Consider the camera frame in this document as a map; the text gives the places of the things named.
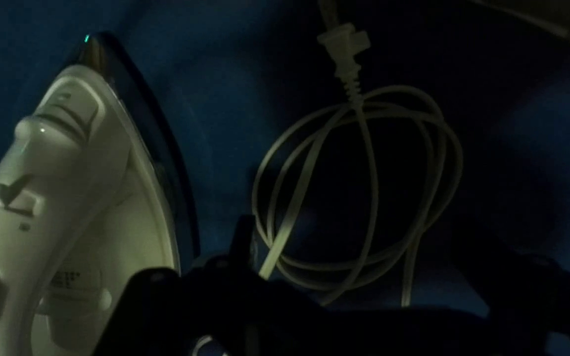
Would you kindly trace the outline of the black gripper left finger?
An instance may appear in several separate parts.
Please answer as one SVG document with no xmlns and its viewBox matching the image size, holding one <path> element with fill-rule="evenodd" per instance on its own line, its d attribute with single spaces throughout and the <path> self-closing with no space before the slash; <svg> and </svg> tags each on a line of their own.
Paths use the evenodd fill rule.
<svg viewBox="0 0 570 356">
<path fill-rule="evenodd" d="M 241 216 L 225 254 L 185 276 L 169 268 L 136 272 L 92 356 L 189 356 L 201 337 L 227 356 L 306 356 L 312 303 L 249 268 L 255 218 Z"/>
</svg>

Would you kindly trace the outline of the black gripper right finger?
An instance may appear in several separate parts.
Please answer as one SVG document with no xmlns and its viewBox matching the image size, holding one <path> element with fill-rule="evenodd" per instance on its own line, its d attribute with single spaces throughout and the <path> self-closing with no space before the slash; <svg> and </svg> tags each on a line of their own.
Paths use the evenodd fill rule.
<svg viewBox="0 0 570 356">
<path fill-rule="evenodd" d="M 488 307 L 496 356 L 546 356 L 551 333 L 570 339 L 570 272 L 559 264 L 514 252 L 472 216 L 453 220 L 451 260 Z"/>
</svg>

